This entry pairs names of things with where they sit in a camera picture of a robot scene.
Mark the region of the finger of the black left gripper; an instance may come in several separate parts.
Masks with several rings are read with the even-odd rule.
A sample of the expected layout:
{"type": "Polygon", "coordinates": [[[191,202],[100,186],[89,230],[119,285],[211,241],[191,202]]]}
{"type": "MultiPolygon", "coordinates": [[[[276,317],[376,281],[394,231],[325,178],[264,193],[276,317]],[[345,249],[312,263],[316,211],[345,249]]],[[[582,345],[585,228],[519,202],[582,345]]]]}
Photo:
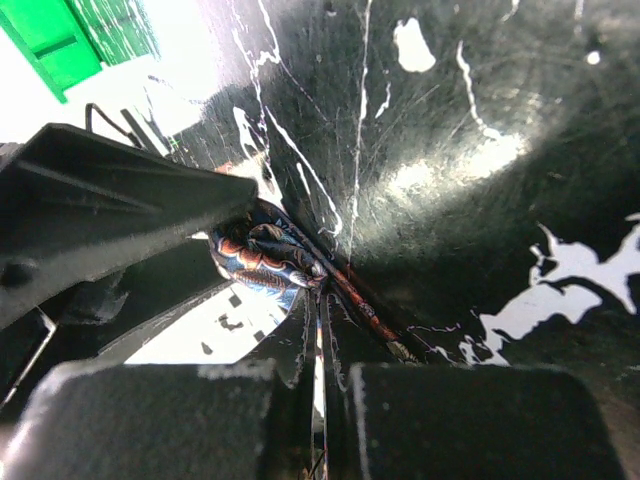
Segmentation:
{"type": "Polygon", "coordinates": [[[253,179],[176,164],[66,124],[1,161],[1,325],[248,212],[253,179]]]}

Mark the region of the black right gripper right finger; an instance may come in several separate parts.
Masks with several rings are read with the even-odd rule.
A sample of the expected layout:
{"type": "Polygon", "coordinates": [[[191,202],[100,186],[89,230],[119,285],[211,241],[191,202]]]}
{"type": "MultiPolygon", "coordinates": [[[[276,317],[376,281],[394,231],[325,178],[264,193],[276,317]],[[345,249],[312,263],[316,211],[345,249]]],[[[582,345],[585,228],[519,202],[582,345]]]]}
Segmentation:
{"type": "Polygon", "coordinates": [[[622,479],[592,395],[570,374],[355,364],[331,479],[622,479]]]}

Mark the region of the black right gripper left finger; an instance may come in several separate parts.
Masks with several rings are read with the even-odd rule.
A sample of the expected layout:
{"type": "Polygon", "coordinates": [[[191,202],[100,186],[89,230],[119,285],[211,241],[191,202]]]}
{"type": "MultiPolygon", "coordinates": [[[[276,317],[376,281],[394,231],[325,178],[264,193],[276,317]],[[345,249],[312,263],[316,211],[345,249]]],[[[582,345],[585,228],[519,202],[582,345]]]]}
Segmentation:
{"type": "Polygon", "coordinates": [[[298,479],[310,410],[271,360],[233,365],[69,362],[34,389],[7,479],[298,479]]]}

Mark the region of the navy floral tie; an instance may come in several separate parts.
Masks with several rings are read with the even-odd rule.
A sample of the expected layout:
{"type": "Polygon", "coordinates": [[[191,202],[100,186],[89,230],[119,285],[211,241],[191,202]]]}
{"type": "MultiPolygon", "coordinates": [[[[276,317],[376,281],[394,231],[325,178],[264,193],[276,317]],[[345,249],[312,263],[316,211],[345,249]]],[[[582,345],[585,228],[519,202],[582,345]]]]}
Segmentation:
{"type": "Polygon", "coordinates": [[[209,230],[207,241],[221,275],[275,300],[283,309],[292,307],[300,289],[320,292],[332,285],[396,358],[419,362],[399,331],[381,321],[348,278],[276,205],[257,199],[244,216],[209,230]]]}

